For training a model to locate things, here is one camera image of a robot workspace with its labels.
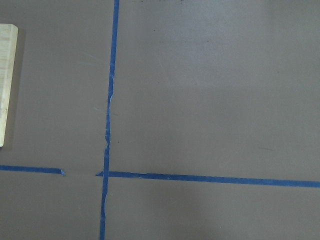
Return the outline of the bamboo cutting board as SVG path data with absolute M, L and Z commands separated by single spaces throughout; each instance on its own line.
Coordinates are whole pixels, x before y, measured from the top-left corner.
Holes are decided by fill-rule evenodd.
M 16 56 L 18 28 L 0 24 L 0 147 L 4 146 L 11 85 Z

